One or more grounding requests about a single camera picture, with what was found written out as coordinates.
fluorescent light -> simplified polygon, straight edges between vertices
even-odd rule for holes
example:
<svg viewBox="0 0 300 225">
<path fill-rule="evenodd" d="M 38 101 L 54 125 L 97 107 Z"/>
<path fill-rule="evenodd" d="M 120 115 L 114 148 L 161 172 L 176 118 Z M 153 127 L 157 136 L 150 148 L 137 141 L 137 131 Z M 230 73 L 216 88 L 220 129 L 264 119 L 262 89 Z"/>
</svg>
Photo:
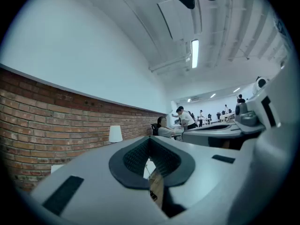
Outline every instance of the fluorescent light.
<svg viewBox="0 0 300 225">
<path fill-rule="evenodd" d="M 192 53 L 193 53 L 192 68 L 197 67 L 198 52 L 199 52 L 199 40 L 194 40 L 192 41 Z"/>
</svg>

white robot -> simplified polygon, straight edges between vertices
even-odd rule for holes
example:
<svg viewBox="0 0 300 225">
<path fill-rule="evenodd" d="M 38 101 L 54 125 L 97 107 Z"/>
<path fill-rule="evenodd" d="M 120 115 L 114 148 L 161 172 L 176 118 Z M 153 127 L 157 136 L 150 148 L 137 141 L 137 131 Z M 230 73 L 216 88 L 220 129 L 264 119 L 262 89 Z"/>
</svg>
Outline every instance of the white robot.
<svg viewBox="0 0 300 225">
<path fill-rule="evenodd" d="M 267 82 L 270 81 L 265 77 L 258 77 L 253 85 L 252 93 L 255 95 Z"/>
</svg>

lamp shade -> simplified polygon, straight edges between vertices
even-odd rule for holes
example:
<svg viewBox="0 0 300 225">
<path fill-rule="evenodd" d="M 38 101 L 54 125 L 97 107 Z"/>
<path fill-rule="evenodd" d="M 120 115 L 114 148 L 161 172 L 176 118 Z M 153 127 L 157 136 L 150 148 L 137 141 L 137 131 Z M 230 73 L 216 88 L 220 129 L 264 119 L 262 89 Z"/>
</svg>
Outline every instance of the lamp shade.
<svg viewBox="0 0 300 225">
<path fill-rule="evenodd" d="M 117 143 L 123 141 L 121 127 L 120 126 L 111 126 L 109 130 L 109 139 L 111 143 Z"/>
</svg>

white shirt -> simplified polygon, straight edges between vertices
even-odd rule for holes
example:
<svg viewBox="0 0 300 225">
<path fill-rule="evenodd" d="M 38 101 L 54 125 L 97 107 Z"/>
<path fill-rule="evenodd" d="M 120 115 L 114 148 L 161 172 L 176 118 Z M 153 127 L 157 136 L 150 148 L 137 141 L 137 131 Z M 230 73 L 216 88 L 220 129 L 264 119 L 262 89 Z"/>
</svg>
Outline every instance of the white shirt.
<svg viewBox="0 0 300 225">
<path fill-rule="evenodd" d="M 165 127 L 158 128 L 158 136 L 171 138 L 172 132 L 173 132 L 173 130 L 169 130 Z"/>
<path fill-rule="evenodd" d="M 192 125 L 195 123 L 194 119 L 191 117 L 191 115 L 189 115 L 188 112 L 183 111 L 181 115 L 179 115 L 180 119 L 181 119 L 181 123 L 182 120 L 187 120 L 187 125 Z"/>
<path fill-rule="evenodd" d="M 201 113 L 200 113 L 199 120 L 205 120 L 204 118 L 205 118 L 205 115 L 201 112 Z"/>
</svg>

seated woman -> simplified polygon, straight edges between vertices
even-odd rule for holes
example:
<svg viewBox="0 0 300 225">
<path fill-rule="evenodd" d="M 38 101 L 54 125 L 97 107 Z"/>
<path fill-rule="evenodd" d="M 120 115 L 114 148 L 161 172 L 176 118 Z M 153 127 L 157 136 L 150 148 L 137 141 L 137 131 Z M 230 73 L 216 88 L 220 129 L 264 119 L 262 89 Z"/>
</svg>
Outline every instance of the seated woman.
<svg viewBox="0 0 300 225">
<path fill-rule="evenodd" d="M 165 117 L 159 117 L 157 120 L 158 136 L 171 138 L 175 135 L 175 131 L 167 127 L 167 120 Z"/>
</svg>

